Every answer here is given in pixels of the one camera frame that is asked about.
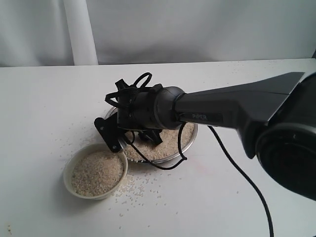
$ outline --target table surface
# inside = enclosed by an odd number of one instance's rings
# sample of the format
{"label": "table surface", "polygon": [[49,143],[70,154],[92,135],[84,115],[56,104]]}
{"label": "table surface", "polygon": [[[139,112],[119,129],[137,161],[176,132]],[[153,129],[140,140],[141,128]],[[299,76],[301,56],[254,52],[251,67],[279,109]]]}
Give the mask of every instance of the table surface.
{"label": "table surface", "polygon": [[[175,170],[131,165],[124,184],[130,191],[103,201],[65,190],[66,162],[102,141],[93,121],[110,109],[105,94],[116,90],[118,79],[132,83],[147,71],[151,85],[193,92],[292,71],[310,74],[316,60],[0,68],[0,236],[269,236],[259,197],[202,125],[188,160]],[[315,236],[316,202],[274,182],[257,159],[245,156],[234,130],[216,130],[265,196],[275,236]],[[139,197],[133,189],[140,187]]]}

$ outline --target metal bowl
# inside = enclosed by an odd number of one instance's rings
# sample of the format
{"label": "metal bowl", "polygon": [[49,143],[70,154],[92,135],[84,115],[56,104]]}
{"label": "metal bowl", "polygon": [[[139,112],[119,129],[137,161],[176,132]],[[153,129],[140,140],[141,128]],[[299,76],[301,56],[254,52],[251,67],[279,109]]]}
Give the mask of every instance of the metal bowl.
{"label": "metal bowl", "polygon": [[[108,113],[105,115],[105,119],[107,119],[109,116],[113,115],[116,111],[117,111],[117,108],[112,107],[112,108],[108,111]],[[185,152],[185,151],[193,144],[194,140],[195,140],[196,137],[197,137],[197,134],[198,134],[198,125],[195,123],[195,124],[194,124],[194,128],[193,128],[193,133],[192,133],[191,139],[189,140],[189,142],[187,143],[187,145],[182,149],[182,152]],[[173,154],[173,155],[170,155],[170,156],[167,156],[167,157],[165,157],[165,158],[153,160],[152,163],[154,163],[154,164],[164,163],[164,162],[167,162],[167,161],[169,161],[169,160],[175,159],[175,158],[177,158],[177,157],[179,157],[179,156],[180,156],[180,154],[179,154],[179,152],[177,152],[177,153],[175,153],[175,154]],[[138,161],[138,162],[133,161],[133,160],[130,160],[130,161],[132,161],[132,162],[134,162],[134,163],[140,163],[140,164],[149,164],[149,163],[146,162],[146,161]]]}

